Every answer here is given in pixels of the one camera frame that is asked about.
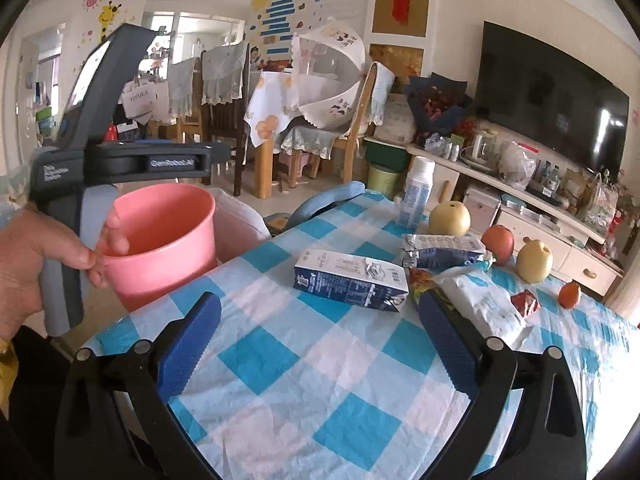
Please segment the person's left hand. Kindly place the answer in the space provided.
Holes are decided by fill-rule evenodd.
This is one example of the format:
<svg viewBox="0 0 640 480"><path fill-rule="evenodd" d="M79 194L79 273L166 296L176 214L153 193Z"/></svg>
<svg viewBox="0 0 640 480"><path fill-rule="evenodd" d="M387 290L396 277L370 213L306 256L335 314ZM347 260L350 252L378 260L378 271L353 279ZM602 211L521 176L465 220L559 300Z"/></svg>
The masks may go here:
<svg viewBox="0 0 640 480"><path fill-rule="evenodd" d="M121 224L112 210L92 250L70 228L41 212L25 208L16 214L1 230L1 338L11 340L31 315L42 310L38 278L47 258L86 271L96 287L106 286L104 252L122 256L129 250Z"/></svg>

